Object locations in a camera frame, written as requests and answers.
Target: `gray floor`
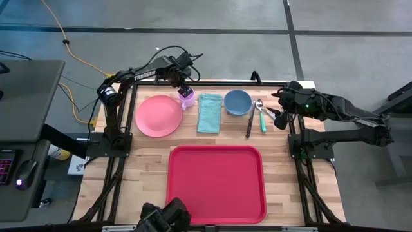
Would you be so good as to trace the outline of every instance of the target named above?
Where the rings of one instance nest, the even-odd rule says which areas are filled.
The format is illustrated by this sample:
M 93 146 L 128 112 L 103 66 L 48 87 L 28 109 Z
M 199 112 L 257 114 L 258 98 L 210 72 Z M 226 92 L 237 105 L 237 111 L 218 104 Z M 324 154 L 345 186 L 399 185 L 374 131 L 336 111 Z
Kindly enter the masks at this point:
M 48 2 L 64 26 L 287 29 L 282 0 Z M 407 0 L 290 0 L 290 7 L 296 30 L 412 30 L 412 2 Z M 55 25 L 39 0 L 10 0 L 0 15 L 0 24 Z M 296 79 L 287 35 L 68 33 L 68 37 L 73 52 L 106 72 L 139 66 L 156 48 L 177 44 L 192 53 L 205 53 L 196 61 L 204 79 L 248 79 L 253 70 L 264 79 Z M 366 110 L 374 110 L 388 94 L 411 81 L 411 37 L 298 36 L 297 45 L 305 80 L 315 81 L 318 90 L 342 95 Z M 33 59 L 63 59 L 64 74 L 88 86 L 96 87 L 104 78 L 67 54 L 60 33 L 2 31 L 0 50 Z M 80 107 L 95 98 L 93 90 L 64 79 L 62 82 L 70 86 Z M 58 90 L 47 122 L 63 132 L 86 131 L 85 125 L 73 118 L 70 107 Z M 90 110 L 84 110 L 79 117 L 86 120 Z M 354 128 L 329 121 L 325 126 L 327 130 Z M 333 149 L 347 221 L 359 226 L 412 230 L 412 186 L 375 187 L 377 180 L 394 175 L 386 149 L 358 142 L 336 144 Z M 68 188 L 67 192 L 71 197 L 62 203 L 56 200 L 55 209 L 35 214 L 43 218 L 58 215 L 48 217 L 51 223 L 67 221 L 71 213 L 67 202 L 74 204 L 77 188 Z M 42 223 L 29 217 L 24 224 Z

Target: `pink cup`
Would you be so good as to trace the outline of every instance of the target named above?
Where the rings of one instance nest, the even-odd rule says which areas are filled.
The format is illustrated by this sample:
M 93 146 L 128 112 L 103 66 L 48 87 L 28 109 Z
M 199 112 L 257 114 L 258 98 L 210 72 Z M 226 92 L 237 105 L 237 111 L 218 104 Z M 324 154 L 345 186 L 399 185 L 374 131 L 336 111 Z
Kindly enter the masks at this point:
M 179 99 L 180 99 L 180 104 L 182 105 L 182 110 L 185 111 L 187 107 L 191 107 L 194 105 L 194 102 L 196 100 L 196 96 L 194 94 L 194 90 L 189 96 L 186 98 L 183 97 L 182 95 L 178 94 Z

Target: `desk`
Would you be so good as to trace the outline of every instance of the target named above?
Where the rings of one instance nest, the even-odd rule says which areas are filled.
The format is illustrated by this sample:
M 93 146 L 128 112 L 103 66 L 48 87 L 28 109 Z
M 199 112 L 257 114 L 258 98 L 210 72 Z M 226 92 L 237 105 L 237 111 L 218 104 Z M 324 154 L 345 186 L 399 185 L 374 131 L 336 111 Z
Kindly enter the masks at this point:
M 280 108 L 277 98 L 270 95 L 276 92 L 277 87 L 193 86 L 196 94 L 219 93 L 222 96 L 236 88 L 245 90 L 253 99 L 261 98 L 265 106 Z M 151 96 L 169 95 L 177 99 L 176 94 L 176 89 L 167 86 L 139 86 L 135 111 L 145 99 Z M 130 93 L 126 99 L 126 102 L 129 101 Z M 228 115 L 222 106 L 220 134 L 197 133 L 198 101 L 196 101 L 193 107 L 184 112 L 183 121 L 174 133 L 164 138 L 150 138 L 140 132 L 133 118 L 131 125 L 133 143 L 130 156 L 126 159 L 124 167 L 116 224 L 136 224 L 145 202 L 161 207 L 165 206 L 167 165 L 170 151 L 173 148 L 189 144 L 219 144 L 252 145 L 262 155 L 268 210 L 266 218 L 259 225 L 303 225 L 296 169 L 294 161 L 290 158 L 286 139 L 289 131 L 277 129 L 272 124 L 270 117 L 265 115 L 267 132 L 262 134 L 259 117 L 255 115 L 252 134 L 249 139 L 246 139 L 247 122 L 248 115 L 243 117 Z M 323 123 L 317 120 L 305 119 L 305 124 L 307 128 L 324 130 Z M 104 110 L 101 108 L 96 131 L 103 131 L 104 126 Z M 107 163 L 107 158 L 97 158 L 88 164 L 73 220 L 83 216 L 102 191 Z M 336 216 L 344 221 L 344 212 L 333 168 L 324 160 L 314 160 L 313 164 L 320 196 Z M 314 215 L 313 201 L 310 197 L 308 198 L 311 213 Z M 106 204 L 106 216 L 111 206 L 110 202 L 111 196 Z
M 0 186 L 1 222 L 23 221 L 33 200 L 41 197 L 44 186 L 43 166 L 50 142 L 42 140 L 44 122 L 59 83 L 64 61 L 1 61 L 9 73 L 0 75 L 0 147 L 22 150 L 17 155 L 17 165 L 12 170 L 11 183 Z M 32 186 L 19 191 L 14 178 L 20 164 L 28 159 L 37 161 Z

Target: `spoon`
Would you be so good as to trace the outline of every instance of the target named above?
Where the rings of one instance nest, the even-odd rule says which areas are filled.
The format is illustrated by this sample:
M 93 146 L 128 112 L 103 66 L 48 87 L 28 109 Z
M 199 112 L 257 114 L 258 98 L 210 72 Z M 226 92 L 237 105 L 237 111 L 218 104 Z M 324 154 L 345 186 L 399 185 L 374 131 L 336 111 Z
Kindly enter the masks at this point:
M 263 118 L 263 113 L 262 113 L 262 109 L 263 109 L 262 99 L 256 99 L 256 108 L 260 112 L 260 126 L 262 128 L 262 132 L 265 133 L 266 132 L 266 126 L 265 126 L 265 119 Z

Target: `keyboard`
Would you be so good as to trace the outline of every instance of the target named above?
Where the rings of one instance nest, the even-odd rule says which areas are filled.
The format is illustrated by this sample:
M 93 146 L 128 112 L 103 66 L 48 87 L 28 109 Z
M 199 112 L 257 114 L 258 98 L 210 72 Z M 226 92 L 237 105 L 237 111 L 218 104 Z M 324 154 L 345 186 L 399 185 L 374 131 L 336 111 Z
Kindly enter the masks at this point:
M 16 150 L 0 150 L 0 185 L 9 185 L 14 171 Z

